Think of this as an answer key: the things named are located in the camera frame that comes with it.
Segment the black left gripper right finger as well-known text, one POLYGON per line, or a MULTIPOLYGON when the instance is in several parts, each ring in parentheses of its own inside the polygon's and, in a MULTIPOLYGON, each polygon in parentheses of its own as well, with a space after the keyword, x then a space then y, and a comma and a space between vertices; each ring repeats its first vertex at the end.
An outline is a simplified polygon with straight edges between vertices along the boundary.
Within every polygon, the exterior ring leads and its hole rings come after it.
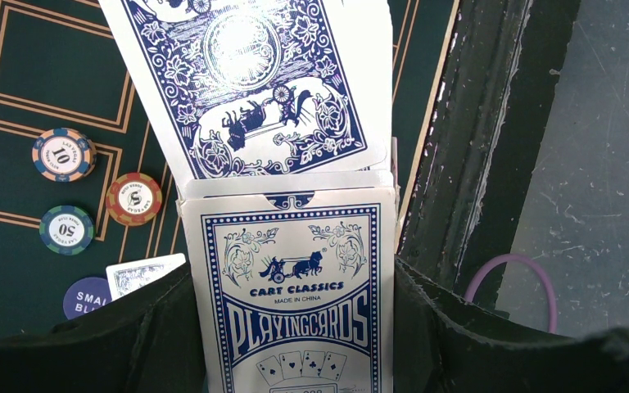
POLYGON ((396 260, 393 363, 397 392, 629 392, 629 327, 537 331, 396 260))

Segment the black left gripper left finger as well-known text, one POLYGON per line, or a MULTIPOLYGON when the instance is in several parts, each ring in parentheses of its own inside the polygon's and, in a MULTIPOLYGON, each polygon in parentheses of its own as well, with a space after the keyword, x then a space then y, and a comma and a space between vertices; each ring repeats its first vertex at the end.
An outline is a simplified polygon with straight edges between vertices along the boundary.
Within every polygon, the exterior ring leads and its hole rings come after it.
POLYGON ((189 264, 46 334, 0 339, 0 392, 203 392, 189 264))

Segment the green chips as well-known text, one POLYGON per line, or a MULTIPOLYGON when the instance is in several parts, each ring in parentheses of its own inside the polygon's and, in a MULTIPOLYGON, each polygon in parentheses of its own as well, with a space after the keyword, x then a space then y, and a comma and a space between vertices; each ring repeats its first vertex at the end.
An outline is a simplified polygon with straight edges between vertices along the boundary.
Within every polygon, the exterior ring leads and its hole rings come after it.
POLYGON ((95 227, 91 216, 82 208, 59 205, 43 215, 38 233, 50 251, 60 255, 78 255, 94 239, 95 227))

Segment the red chips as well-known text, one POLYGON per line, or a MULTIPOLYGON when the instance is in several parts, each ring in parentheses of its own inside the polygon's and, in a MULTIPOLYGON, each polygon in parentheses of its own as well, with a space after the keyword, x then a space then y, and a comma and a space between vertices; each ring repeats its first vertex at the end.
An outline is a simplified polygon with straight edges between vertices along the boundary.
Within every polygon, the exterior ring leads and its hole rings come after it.
POLYGON ((161 210, 162 191, 149 175, 131 172, 121 175, 108 188, 105 197, 109 216, 125 226, 140 226, 161 210))

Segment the blue playing card deck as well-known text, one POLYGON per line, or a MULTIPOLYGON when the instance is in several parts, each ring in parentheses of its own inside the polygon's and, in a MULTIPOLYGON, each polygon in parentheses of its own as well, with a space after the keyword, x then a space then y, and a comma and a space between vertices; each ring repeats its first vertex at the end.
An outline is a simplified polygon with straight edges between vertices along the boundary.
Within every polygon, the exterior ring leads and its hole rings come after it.
POLYGON ((389 170, 193 180, 178 210, 208 391, 393 391, 389 170))

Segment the blue backed playing card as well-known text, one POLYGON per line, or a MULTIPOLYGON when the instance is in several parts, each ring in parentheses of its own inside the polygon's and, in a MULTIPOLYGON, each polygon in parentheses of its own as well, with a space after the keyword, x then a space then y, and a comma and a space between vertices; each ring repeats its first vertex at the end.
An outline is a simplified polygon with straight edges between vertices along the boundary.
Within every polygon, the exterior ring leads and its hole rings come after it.
POLYGON ((103 1, 179 185, 379 169, 391 141, 382 1, 103 1))

